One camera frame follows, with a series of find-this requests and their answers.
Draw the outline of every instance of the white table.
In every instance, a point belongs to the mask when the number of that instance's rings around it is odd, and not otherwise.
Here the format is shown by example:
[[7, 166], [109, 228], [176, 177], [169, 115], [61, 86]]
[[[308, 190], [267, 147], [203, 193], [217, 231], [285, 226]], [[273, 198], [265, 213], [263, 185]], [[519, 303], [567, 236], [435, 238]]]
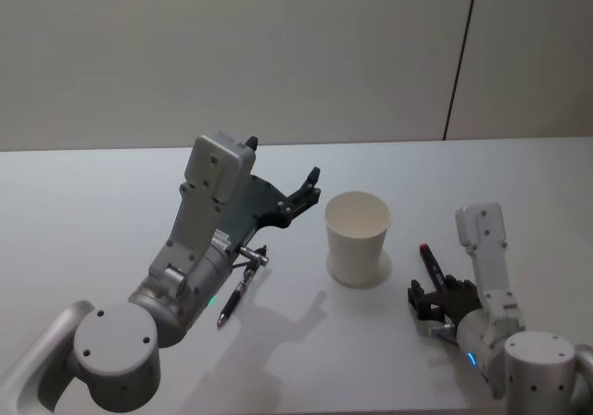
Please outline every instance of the white table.
[[[169, 234], [189, 150], [0, 154], [0, 373], [61, 309], [125, 301]], [[291, 193], [313, 165], [320, 204], [270, 248], [223, 330], [215, 321], [238, 274], [177, 346], [139, 414], [367, 412], [495, 408], [458, 352], [415, 331], [406, 289], [429, 279], [428, 242], [446, 272], [472, 278], [455, 210], [502, 205], [511, 284], [528, 327], [593, 343], [593, 139], [263, 146], [254, 173]], [[389, 279], [350, 290], [325, 270], [323, 210], [346, 190], [382, 197], [394, 214]], [[80, 382], [58, 414], [106, 413]]]

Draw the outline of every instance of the pen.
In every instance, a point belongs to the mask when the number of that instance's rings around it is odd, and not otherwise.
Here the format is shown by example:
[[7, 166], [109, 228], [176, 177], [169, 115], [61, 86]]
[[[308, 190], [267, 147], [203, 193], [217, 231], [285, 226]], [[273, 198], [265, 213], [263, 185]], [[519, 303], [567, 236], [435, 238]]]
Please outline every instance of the pen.
[[[258, 248], [256, 250], [256, 253], [258, 253], [262, 256], [266, 256], [266, 252], [267, 252], [266, 246], [263, 246], [262, 248]], [[229, 318], [233, 314], [234, 310], [239, 305], [239, 301], [241, 300], [241, 297], [243, 297], [243, 295], [245, 294], [245, 291], [247, 290], [247, 287], [251, 284], [251, 281], [253, 280], [253, 277], [255, 276], [256, 272], [258, 271], [258, 268], [260, 265], [261, 265], [261, 261], [259, 261], [259, 260], [250, 260], [249, 262], [247, 262], [247, 266], [245, 267], [245, 271], [243, 272], [243, 279], [234, 288], [233, 293], [231, 294], [231, 297], [229, 297], [229, 300], [224, 305], [221, 315], [219, 316], [219, 319], [216, 322], [216, 326], [219, 329], [224, 324], [226, 324], [226, 321], [229, 320]]]

